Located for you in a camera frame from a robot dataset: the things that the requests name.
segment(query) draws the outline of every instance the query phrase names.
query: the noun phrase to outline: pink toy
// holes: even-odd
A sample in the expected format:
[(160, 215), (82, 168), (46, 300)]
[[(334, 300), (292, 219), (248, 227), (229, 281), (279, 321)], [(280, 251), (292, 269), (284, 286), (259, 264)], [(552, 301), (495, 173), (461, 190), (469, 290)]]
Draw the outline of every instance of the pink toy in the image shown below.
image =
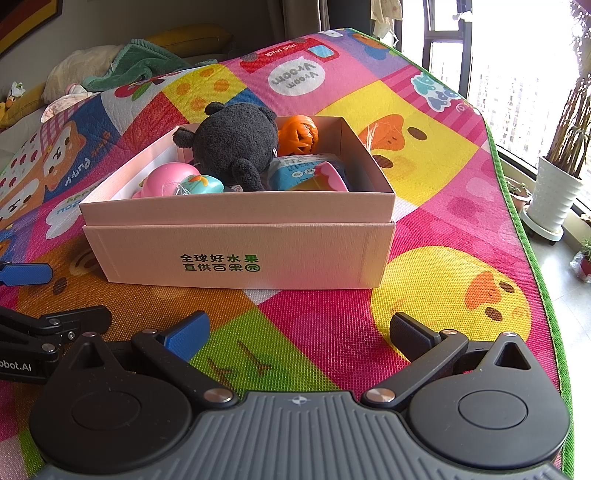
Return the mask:
[(199, 170), (188, 163), (172, 162), (160, 165), (150, 172), (142, 182), (142, 189), (132, 196), (134, 199), (144, 197), (166, 197), (174, 195), (178, 184), (189, 175), (199, 175)]
[(349, 189), (340, 177), (339, 172), (330, 162), (322, 162), (314, 166), (314, 176), (299, 182), (290, 190), (308, 190), (321, 192), (348, 192)]

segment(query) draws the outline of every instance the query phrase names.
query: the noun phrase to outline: white flower pot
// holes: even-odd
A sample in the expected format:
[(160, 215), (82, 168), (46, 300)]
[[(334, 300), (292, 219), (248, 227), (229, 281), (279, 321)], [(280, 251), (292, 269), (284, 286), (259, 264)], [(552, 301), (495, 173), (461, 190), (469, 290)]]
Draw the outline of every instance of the white flower pot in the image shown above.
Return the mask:
[(560, 232), (582, 186), (581, 180), (540, 157), (538, 177), (527, 216), (549, 232)]

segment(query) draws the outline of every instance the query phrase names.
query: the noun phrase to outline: play mat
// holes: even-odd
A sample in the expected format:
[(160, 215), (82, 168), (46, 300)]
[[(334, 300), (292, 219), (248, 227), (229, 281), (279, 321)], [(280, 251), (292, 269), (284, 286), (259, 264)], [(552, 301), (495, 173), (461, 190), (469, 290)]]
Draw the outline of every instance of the play mat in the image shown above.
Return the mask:
[[(277, 115), (342, 116), (364, 142), (371, 138), (398, 195), (380, 288), (242, 291), (105, 280), (78, 203), (176, 125), (202, 121), (214, 100), (265, 104)], [(113, 313), (108, 340), (204, 310), (212, 334), (191, 362), (239, 393), (359, 395), (407, 364), (385, 340), (397, 310), (473, 340), (512, 330), (570, 407), (556, 318), (501, 178), (494, 141), (465, 99), (371, 38), (326, 31), (109, 90), (51, 118), (0, 175), (0, 255), (47, 262), (54, 277), (44, 286), (1, 287), (0, 301), (32, 316), (104, 304)], [(2, 479), (24, 479), (43, 464), (27, 429), (39, 388), (0, 382)], [(562, 464), (572, 475), (572, 431)]]

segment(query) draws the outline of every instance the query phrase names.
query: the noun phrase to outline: small potted plant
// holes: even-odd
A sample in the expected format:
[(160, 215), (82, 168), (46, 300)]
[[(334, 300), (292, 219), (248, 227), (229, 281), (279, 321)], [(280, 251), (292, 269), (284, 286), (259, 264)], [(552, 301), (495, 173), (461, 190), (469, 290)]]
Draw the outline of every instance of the small potted plant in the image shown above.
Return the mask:
[(527, 205), (531, 200), (531, 192), (525, 186), (525, 183), (519, 183), (516, 180), (505, 177), (505, 183), (509, 189), (511, 200), (517, 212), (520, 212), (524, 205)]
[(570, 266), (581, 280), (591, 283), (591, 236), (581, 242), (581, 250), (574, 256)]
[(581, 260), (581, 270), (585, 275), (591, 275), (591, 236), (583, 240), (581, 244), (581, 253), (583, 259)]

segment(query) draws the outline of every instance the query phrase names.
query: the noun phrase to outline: blue package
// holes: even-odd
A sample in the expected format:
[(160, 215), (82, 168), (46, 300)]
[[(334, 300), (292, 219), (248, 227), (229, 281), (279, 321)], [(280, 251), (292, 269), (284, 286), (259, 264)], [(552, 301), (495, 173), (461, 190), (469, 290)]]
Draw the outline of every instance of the blue package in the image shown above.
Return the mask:
[(271, 190), (289, 190), (304, 180), (314, 176), (314, 166), (328, 161), (339, 172), (339, 175), (349, 188), (345, 177), (345, 164), (334, 154), (288, 155), (277, 157), (269, 165), (267, 175)]

